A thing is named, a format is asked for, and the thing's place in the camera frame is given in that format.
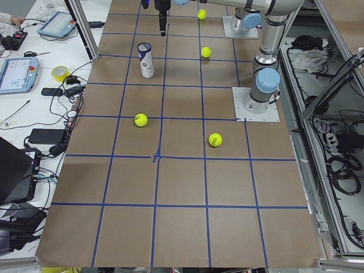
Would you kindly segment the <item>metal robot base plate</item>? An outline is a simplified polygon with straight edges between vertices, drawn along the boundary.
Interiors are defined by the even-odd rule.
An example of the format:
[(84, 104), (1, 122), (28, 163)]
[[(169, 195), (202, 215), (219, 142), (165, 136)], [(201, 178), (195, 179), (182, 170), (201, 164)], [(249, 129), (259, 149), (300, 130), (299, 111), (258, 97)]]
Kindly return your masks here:
[(231, 39), (258, 39), (257, 26), (260, 25), (261, 18), (258, 15), (247, 15), (243, 19), (235, 16), (223, 16), (223, 27), (225, 38)]
[(238, 122), (280, 122), (275, 97), (268, 102), (256, 102), (250, 97), (251, 88), (233, 87), (235, 119)]

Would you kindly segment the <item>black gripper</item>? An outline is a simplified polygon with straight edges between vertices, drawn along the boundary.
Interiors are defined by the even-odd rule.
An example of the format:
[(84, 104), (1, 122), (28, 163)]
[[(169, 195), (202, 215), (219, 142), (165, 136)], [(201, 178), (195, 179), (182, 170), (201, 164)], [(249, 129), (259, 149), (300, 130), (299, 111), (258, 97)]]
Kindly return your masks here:
[(155, 9), (159, 12), (160, 35), (166, 35), (167, 11), (171, 8), (171, 0), (154, 0)]

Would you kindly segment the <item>yellow tennis ball behind arm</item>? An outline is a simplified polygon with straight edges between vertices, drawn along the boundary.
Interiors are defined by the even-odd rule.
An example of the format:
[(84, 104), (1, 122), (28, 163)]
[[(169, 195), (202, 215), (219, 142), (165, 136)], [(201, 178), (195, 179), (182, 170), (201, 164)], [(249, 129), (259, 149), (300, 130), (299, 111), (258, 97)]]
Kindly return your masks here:
[(211, 54), (212, 54), (212, 50), (210, 47), (203, 47), (201, 49), (201, 56), (203, 58), (208, 59), (208, 58), (210, 58)]

